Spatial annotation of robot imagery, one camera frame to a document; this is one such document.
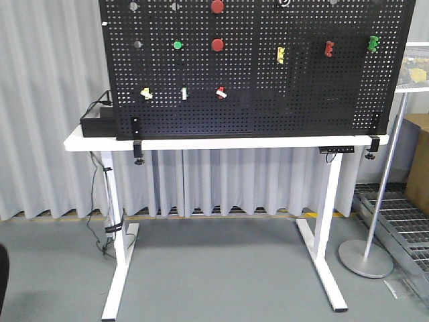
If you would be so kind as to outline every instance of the green button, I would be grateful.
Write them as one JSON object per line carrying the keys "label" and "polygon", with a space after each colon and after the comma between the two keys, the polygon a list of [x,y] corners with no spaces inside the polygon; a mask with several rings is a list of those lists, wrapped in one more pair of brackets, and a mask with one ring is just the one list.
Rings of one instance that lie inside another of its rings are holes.
{"label": "green button", "polygon": [[174,49],[182,49],[183,44],[182,42],[174,42]]}

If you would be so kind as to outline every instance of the metal pole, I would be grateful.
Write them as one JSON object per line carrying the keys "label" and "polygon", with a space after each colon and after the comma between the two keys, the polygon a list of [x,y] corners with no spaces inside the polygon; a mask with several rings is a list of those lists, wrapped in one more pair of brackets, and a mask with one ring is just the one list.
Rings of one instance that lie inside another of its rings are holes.
{"label": "metal pole", "polygon": [[389,178],[391,163],[393,161],[393,156],[395,155],[397,139],[399,137],[402,121],[404,119],[404,115],[405,115],[405,112],[407,109],[408,96],[409,95],[410,95],[409,93],[404,93],[402,95],[400,110],[399,110],[398,115],[396,117],[395,125],[393,126],[393,130],[392,130],[392,138],[393,139],[391,141],[391,146],[389,149],[389,155],[387,157],[387,163],[386,163],[386,166],[384,168],[383,176],[381,177],[380,189],[378,191],[377,202],[375,204],[373,220],[371,222],[371,227],[369,228],[367,246],[365,248],[365,254],[363,255],[364,259],[368,258],[369,250],[371,249],[371,244],[373,243],[375,226],[377,225],[378,214],[380,212],[381,203],[383,202],[384,190],[386,188],[387,179]]}

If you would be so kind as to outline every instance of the red and white clip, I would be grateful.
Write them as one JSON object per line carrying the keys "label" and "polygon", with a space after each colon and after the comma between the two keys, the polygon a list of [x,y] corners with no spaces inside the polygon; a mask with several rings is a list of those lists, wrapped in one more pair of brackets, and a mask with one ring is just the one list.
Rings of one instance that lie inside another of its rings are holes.
{"label": "red and white clip", "polygon": [[225,94],[225,88],[224,87],[219,87],[219,89],[216,91],[216,94],[219,95],[220,99],[226,99],[227,98],[227,94]]}
{"label": "red and white clip", "polygon": [[324,49],[324,55],[326,57],[331,58],[332,57],[332,51],[334,50],[335,43],[333,42],[326,42],[326,47]]}

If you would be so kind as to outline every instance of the green clip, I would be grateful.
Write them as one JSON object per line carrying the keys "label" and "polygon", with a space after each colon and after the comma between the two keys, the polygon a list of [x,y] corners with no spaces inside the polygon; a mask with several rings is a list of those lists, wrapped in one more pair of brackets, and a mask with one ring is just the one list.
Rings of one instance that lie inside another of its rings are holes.
{"label": "green clip", "polygon": [[182,47],[183,47],[183,43],[182,43],[182,42],[179,42],[179,41],[174,42],[173,47],[174,47],[174,49],[176,49],[176,50],[178,50],[178,49],[182,49]]}
{"label": "green clip", "polygon": [[378,49],[378,41],[380,40],[380,38],[378,38],[377,36],[371,36],[369,37],[369,45],[368,45],[368,50],[370,52],[377,52]]}

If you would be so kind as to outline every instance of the black box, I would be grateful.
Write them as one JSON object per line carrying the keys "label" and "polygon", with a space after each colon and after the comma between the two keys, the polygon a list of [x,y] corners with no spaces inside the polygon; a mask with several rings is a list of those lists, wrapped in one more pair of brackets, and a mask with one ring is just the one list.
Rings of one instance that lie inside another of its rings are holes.
{"label": "black box", "polygon": [[85,138],[116,137],[112,107],[95,105],[80,118],[80,125]]}

